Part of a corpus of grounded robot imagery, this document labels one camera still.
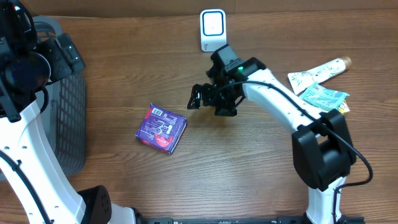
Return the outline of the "teal wet wipes packet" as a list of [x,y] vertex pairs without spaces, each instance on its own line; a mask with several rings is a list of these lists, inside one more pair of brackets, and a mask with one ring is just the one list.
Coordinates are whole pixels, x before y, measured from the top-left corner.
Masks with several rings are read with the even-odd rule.
[[331,111],[337,109],[348,96],[348,93],[329,90],[319,85],[317,82],[314,82],[299,96],[299,98],[313,106]]

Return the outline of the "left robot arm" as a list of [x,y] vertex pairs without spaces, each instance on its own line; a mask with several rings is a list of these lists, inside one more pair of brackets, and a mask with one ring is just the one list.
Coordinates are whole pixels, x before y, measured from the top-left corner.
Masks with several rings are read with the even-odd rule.
[[39,42],[19,1],[1,2],[1,170],[31,223],[144,223],[102,185],[76,191],[45,135],[36,93],[84,70],[68,34]]

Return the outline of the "yellow green sachet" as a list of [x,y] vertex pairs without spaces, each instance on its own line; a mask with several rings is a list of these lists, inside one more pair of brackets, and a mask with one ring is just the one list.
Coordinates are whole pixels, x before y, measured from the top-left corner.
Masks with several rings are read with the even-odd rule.
[[339,105],[339,107],[337,107],[337,110],[338,110],[341,114],[345,114],[345,113],[350,112],[350,109],[349,109],[349,107],[348,107],[348,104],[347,104],[346,100],[344,100],[344,101]]

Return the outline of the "purple sanitary pad pack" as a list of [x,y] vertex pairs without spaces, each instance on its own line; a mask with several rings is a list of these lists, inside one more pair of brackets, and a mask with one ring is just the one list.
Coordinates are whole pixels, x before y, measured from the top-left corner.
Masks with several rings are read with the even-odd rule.
[[143,144],[172,154],[186,127],[186,117],[151,103],[136,138]]

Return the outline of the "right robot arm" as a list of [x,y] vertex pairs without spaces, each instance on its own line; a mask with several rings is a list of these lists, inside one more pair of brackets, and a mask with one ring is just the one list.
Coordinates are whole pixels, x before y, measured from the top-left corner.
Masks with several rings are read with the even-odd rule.
[[247,99],[264,108],[291,134],[295,170],[308,186],[305,223],[344,223],[341,189],[356,162],[345,117],[304,102],[255,57],[239,58],[224,45],[211,55],[210,83],[196,84],[187,108],[212,106],[217,116],[236,116]]

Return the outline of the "white tube with gold cap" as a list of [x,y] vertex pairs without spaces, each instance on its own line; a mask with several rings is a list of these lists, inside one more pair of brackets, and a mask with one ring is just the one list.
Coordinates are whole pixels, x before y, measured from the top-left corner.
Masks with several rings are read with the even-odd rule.
[[302,72],[292,72],[287,78],[293,92],[298,95],[313,83],[323,83],[352,67],[352,60],[348,56],[336,58],[315,68]]

